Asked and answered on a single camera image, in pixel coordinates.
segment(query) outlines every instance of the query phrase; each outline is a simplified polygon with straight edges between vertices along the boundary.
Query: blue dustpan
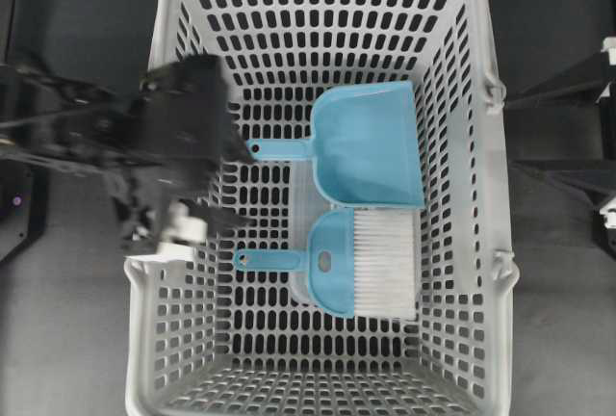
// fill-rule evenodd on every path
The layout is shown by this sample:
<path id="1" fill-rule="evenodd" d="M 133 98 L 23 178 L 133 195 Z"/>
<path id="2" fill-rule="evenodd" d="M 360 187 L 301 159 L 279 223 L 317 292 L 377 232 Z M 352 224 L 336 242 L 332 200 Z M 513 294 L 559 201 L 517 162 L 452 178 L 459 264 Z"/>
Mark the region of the blue dustpan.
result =
<path id="1" fill-rule="evenodd" d="M 313 137 L 253 140 L 265 161 L 313 161 L 315 184 L 349 207 L 424 207 L 410 82 L 338 87 L 315 102 Z"/>

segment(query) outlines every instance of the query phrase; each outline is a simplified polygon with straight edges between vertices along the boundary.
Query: blue brush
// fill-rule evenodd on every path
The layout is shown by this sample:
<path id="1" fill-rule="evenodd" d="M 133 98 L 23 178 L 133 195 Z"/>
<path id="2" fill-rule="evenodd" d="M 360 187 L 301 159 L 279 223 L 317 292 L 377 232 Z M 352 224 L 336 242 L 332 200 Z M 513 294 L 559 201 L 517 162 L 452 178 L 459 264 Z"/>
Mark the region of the blue brush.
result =
<path id="1" fill-rule="evenodd" d="M 340 209 L 319 218 L 307 250 L 238 250 L 237 270 L 306 272 L 315 303 L 337 317 L 415 319 L 413 213 Z"/>

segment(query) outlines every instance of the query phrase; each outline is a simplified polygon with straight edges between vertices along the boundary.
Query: brush bristles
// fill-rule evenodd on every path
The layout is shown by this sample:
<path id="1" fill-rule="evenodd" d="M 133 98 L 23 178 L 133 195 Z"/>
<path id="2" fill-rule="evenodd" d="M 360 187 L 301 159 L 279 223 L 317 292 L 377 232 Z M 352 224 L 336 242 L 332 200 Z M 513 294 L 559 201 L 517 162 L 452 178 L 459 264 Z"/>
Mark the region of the brush bristles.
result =
<path id="1" fill-rule="evenodd" d="M 355 315 L 415 320 L 414 211 L 355 211 Z"/>

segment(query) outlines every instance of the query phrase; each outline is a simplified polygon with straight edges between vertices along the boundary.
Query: basket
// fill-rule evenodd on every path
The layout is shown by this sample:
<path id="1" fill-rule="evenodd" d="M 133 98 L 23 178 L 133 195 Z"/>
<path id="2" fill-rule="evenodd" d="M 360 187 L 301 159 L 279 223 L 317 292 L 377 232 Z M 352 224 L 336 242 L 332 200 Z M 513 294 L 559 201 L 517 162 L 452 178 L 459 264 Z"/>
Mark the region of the basket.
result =
<path id="1" fill-rule="evenodd" d="M 519 273 L 487 0 L 159 0 L 150 65 L 201 52 L 222 57 L 245 139 L 308 136 L 329 87 L 413 82 L 418 318 L 332 318 L 286 273 L 236 273 L 235 249 L 300 245 L 328 205 L 302 165 L 224 164 L 208 200 L 255 226 L 126 261 L 128 413 L 508 414 Z"/>

